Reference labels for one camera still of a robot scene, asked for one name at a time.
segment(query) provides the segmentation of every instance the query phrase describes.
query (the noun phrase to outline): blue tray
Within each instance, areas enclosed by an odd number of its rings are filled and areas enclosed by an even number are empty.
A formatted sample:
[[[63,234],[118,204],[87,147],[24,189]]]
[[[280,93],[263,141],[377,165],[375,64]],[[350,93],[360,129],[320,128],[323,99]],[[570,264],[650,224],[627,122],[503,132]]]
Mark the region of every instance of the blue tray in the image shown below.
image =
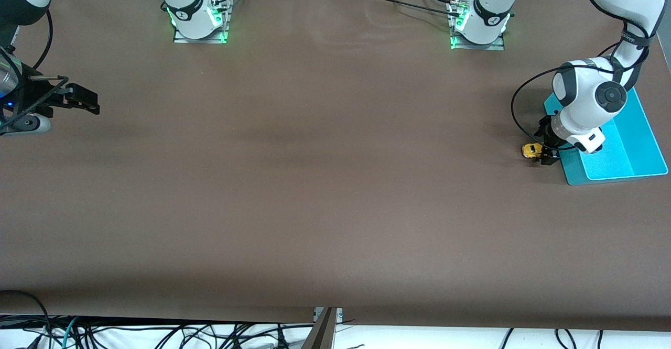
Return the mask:
[[[547,98],[545,109],[549,115],[561,111],[554,94]],[[560,152],[568,184],[628,181],[669,172],[634,89],[627,93],[627,104],[619,115],[601,129],[606,142],[596,154],[583,154],[577,149]]]

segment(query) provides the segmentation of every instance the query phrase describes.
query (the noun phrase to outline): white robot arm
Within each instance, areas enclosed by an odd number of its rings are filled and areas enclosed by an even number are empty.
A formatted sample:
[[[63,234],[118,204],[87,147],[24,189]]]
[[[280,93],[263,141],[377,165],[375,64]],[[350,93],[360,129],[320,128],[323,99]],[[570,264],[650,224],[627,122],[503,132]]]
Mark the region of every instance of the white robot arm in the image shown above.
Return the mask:
[[[467,0],[468,11],[455,26],[472,43],[492,43],[505,30],[515,0]]]
[[[594,0],[607,13],[625,21],[621,41],[609,56],[567,62],[552,80],[552,89],[564,107],[558,115],[541,120],[546,146],[569,143],[591,154],[602,148],[600,126],[627,103],[641,63],[664,13],[666,0]]]
[[[222,0],[165,0],[172,23],[186,38],[201,39],[223,25]]]

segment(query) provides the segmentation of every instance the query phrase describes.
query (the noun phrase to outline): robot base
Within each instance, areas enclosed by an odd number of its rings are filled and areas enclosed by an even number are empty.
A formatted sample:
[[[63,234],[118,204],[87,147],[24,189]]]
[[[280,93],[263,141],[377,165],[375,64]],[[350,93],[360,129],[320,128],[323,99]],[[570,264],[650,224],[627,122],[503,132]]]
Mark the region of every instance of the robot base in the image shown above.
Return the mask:
[[[228,42],[228,29],[231,26],[231,12],[233,9],[233,0],[226,0],[223,3],[215,6],[220,12],[214,14],[213,17],[216,20],[221,20],[223,24],[221,27],[215,29],[209,36],[205,36],[201,39],[190,39],[183,36],[177,29],[175,29],[175,35],[172,38],[174,43],[227,43]]]
[[[448,12],[463,13],[463,2],[465,0],[452,0],[451,3],[446,3]],[[504,50],[503,34],[499,35],[492,43],[481,45],[479,43],[472,43],[468,41],[463,34],[455,30],[457,22],[461,17],[448,17],[448,25],[450,25],[450,47],[452,49],[473,49],[473,50]]]
[[[561,110],[552,94],[545,102],[548,115]],[[627,93],[627,105],[601,126],[606,136],[603,149],[584,154],[578,149],[559,151],[570,185],[598,184],[666,175],[668,167],[635,89]]]

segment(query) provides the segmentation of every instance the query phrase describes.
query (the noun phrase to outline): metal bracket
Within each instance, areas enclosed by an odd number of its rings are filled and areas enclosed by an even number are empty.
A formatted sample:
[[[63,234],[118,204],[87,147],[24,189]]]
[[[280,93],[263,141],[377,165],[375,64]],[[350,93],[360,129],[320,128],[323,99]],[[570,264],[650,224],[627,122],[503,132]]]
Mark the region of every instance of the metal bracket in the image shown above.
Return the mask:
[[[336,324],[342,321],[340,308],[315,308],[316,323],[300,349],[332,349]]]
[[[319,316],[321,316],[321,313],[324,311],[325,308],[315,308],[314,313],[312,313],[312,322],[316,323],[317,320],[319,319]],[[342,314],[342,308],[337,308],[336,309],[336,323],[342,323],[343,321],[343,314]]]
[[[190,39],[183,36],[177,28],[175,28],[175,36],[172,38],[174,43],[227,43],[228,31],[231,27],[231,13],[233,10],[233,0],[226,0],[212,7],[218,13],[213,13],[215,20],[221,20],[220,27],[215,29],[209,36],[201,39]]]
[[[500,34],[493,43],[480,45],[479,43],[472,43],[468,41],[463,34],[455,29],[455,26],[460,25],[461,21],[468,14],[467,0],[451,0],[450,3],[445,4],[448,12],[458,13],[460,16],[448,17],[448,25],[450,25],[450,47],[452,49],[473,49],[473,50],[504,50],[503,34]]]

